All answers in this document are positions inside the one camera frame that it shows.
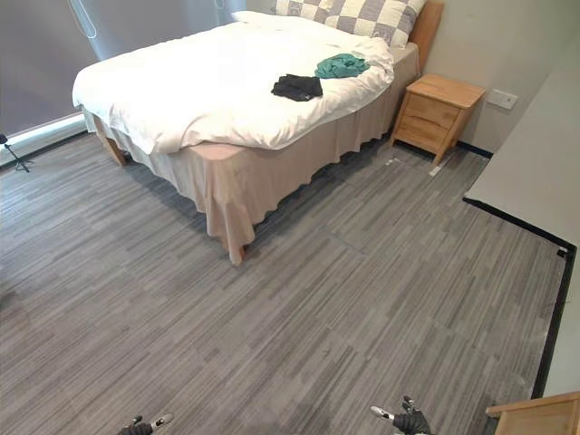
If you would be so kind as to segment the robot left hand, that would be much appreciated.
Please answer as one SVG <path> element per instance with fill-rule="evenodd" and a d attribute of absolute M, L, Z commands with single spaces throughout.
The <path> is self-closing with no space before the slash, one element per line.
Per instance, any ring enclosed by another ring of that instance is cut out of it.
<path fill-rule="evenodd" d="M 150 435 L 159 428 L 168 425 L 173 419 L 172 412 L 161 415 L 152 421 L 145 421 L 141 415 L 137 415 L 129 425 L 121 428 L 118 435 Z"/>

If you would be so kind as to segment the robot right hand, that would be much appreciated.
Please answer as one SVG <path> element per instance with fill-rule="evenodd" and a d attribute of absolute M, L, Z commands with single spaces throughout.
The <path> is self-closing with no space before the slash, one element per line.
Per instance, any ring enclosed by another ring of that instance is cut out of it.
<path fill-rule="evenodd" d="M 401 406 L 404 409 L 403 413 L 390 413 L 377 406 L 371 406 L 370 410 L 376 417 L 390 421 L 392 426 L 401 430 L 403 434 L 432 434 L 424 414 L 414 405 L 411 397 L 403 395 Z"/>

